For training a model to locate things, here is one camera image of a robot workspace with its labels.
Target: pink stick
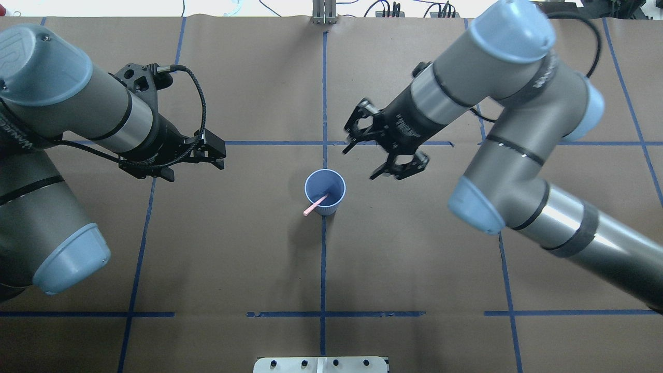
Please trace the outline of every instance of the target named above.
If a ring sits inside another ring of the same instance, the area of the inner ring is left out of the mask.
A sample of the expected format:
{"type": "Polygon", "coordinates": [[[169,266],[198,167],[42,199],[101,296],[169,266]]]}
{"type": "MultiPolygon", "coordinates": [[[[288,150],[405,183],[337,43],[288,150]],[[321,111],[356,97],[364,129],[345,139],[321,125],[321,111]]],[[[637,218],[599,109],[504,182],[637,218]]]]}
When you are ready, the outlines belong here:
{"type": "Polygon", "coordinates": [[[305,210],[304,210],[304,216],[308,216],[308,215],[311,213],[311,211],[313,211],[316,207],[318,207],[318,205],[321,204],[322,201],[324,201],[325,198],[327,198],[329,195],[330,195],[329,193],[325,194],[321,199],[315,201],[315,202],[311,205],[311,207],[305,209],[305,210]]]}

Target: plastic cup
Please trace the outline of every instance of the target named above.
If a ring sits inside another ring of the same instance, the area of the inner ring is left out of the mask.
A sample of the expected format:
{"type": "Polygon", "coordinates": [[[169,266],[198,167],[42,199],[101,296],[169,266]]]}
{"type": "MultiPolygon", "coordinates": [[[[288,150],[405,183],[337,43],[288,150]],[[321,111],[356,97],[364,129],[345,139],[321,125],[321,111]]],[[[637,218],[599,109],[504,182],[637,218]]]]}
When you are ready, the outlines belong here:
{"type": "Polygon", "coordinates": [[[306,179],[304,193],[311,204],[329,193],[330,195],[316,207],[315,212],[322,216],[331,215],[336,212],[345,197],[345,180],[334,170],[317,170],[306,179]]]}

